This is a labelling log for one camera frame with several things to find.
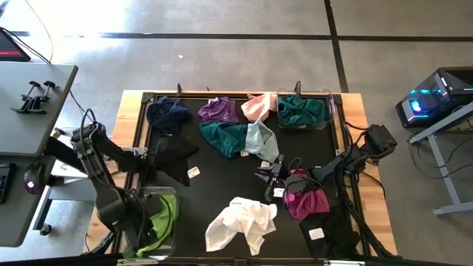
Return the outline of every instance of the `wooden table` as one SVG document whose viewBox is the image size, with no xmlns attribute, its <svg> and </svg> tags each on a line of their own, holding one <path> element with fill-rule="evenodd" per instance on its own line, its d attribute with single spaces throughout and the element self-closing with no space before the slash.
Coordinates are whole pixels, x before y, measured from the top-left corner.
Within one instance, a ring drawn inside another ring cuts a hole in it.
<svg viewBox="0 0 473 266">
<path fill-rule="evenodd" d="M 138 122 L 138 114 L 140 111 L 141 97 L 144 91 L 124 91 L 120 103 L 120 108 L 118 110 L 118 116 L 115 123 L 115 129 L 112 135 L 112 141 L 121 147 L 131 147 L 133 143 L 133 138 L 135 136 L 135 129 Z M 201 93 L 205 95 L 207 93 L 218 94 L 218 93 L 240 93 L 240 92 L 207 92 L 207 91 L 186 91 L 183 93 Z M 241 92 L 243 94 L 251 93 L 261 93 L 261 92 Z M 344 115 L 347 122 L 350 122 L 353 125 L 360 127 L 367 127 L 367 119 L 364 114 L 363 102 L 361 100 L 361 95 L 357 93 L 344 93 L 341 94 L 343 100 L 343 109 Z M 147 134 L 147 122 L 146 119 L 143 121 L 143 130 L 140 136 L 139 147 L 145 146 L 145 137 Z M 338 144 L 340 147 L 344 147 L 343 140 L 341 139 L 341 127 L 338 119 L 336 119 L 336 130 L 338 136 Z M 357 139 L 360 135 L 359 130 L 351 129 L 350 133 L 353 136 L 353 139 Z M 378 168 L 367 164 L 365 170 L 368 174 L 374 176 L 379 180 Z M 116 185 L 123 186 L 125 183 L 125 174 L 120 173 L 116 174 L 113 178 Z M 396 254 L 396 247 L 391 231 L 391 224 L 389 221 L 389 215 L 387 212 L 386 202 L 384 200 L 383 191 L 381 187 L 371 180 L 369 177 L 360 174 L 360 182 L 358 184 L 361 204 L 364 213 L 364 219 L 369 225 L 373 233 L 376 235 L 379 241 L 383 243 L 384 247 L 393 254 Z M 353 226 L 356 230 L 358 227 L 353 222 Z M 102 238 L 108 234 L 108 229 L 102 225 L 98 220 L 96 210 L 92 214 L 92 219 L 89 226 L 89 231 L 87 233 L 87 244 L 91 249 L 98 245 Z M 358 245 L 358 250 L 361 250 L 361 244 Z"/>
</svg>

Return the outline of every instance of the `pink cloth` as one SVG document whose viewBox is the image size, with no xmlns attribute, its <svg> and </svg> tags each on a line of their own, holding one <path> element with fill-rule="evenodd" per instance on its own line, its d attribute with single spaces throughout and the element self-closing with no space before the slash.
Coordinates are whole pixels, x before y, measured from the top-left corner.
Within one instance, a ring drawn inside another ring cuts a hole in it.
<svg viewBox="0 0 473 266">
<path fill-rule="evenodd" d="M 264 121 L 269 116 L 269 111 L 276 111 L 277 94 L 265 93 L 242 104 L 243 114 L 254 122 L 258 119 Z"/>
<path fill-rule="evenodd" d="M 289 199 L 289 212 L 294 219 L 303 220 L 309 214 L 327 213 L 330 211 L 327 198 L 323 190 L 308 191 L 301 195 L 287 192 L 284 201 Z"/>
</svg>

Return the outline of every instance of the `small white tag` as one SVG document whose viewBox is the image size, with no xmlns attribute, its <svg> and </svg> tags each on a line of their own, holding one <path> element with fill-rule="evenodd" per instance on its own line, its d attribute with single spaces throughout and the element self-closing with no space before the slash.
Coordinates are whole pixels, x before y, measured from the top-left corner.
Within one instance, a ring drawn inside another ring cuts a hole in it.
<svg viewBox="0 0 473 266">
<path fill-rule="evenodd" d="M 316 239 L 323 238 L 325 235 L 322 228 L 316 228 L 309 231 L 309 236 L 310 236 L 310 239 L 316 240 Z"/>
<path fill-rule="evenodd" d="M 283 188 L 275 188 L 273 197 L 282 197 L 283 193 L 284 193 Z"/>
<path fill-rule="evenodd" d="M 197 166 L 187 171 L 187 175 L 189 176 L 189 178 L 195 177 L 198 174 L 200 174 L 200 171 Z"/>
<path fill-rule="evenodd" d="M 259 237 L 258 240 L 256 240 L 256 241 L 254 242 L 254 244 L 255 244 L 256 246 L 258 246 L 258 247 L 261 247 L 261 245 L 263 245 L 263 242 L 264 242 L 264 241 L 265 241 L 264 238 Z"/>
</svg>

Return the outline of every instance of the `teal cloth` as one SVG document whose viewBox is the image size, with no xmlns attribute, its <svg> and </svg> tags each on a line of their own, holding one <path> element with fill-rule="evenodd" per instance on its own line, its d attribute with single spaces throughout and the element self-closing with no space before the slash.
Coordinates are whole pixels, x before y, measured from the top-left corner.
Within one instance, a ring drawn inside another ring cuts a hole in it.
<svg viewBox="0 0 473 266">
<path fill-rule="evenodd" d="M 276 135 L 260 119 L 248 125 L 245 151 L 270 163 L 279 156 Z"/>
<path fill-rule="evenodd" d="M 245 148 L 248 125 L 233 123 L 200 123 L 200 132 L 213 147 L 227 158 L 234 158 Z"/>
<path fill-rule="evenodd" d="M 298 95 L 278 99 L 278 116 L 289 125 L 324 122 L 325 103 L 322 100 L 303 100 Z"/>
</svg>

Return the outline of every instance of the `fabric label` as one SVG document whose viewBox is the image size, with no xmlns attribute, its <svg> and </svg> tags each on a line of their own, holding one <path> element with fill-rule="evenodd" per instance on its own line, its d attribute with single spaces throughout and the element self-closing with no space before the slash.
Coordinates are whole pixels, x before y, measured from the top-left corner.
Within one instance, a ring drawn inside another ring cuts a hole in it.
<svg viewBox="0 0 473 266">
<path fill-rule="evenodd" d="M 189 178 L 196 177 L 198 174 L 200 174 L 200 171 L 197 166 L 187 171 Z"/>
<path fill-rule="evenodd" d="M 274 197 L 282 197 L 284 193 L 284 189 L 283 188 L 275 188 L 274 189 Z"/>
<path fill-rule="evenodd" d="M 309 231 L 309 236 L 310 236 L 310 239 L 316 240 L 316 239 L 323 238 L 325 235 L 322 228 L 316 228 Z"/>
</svg>

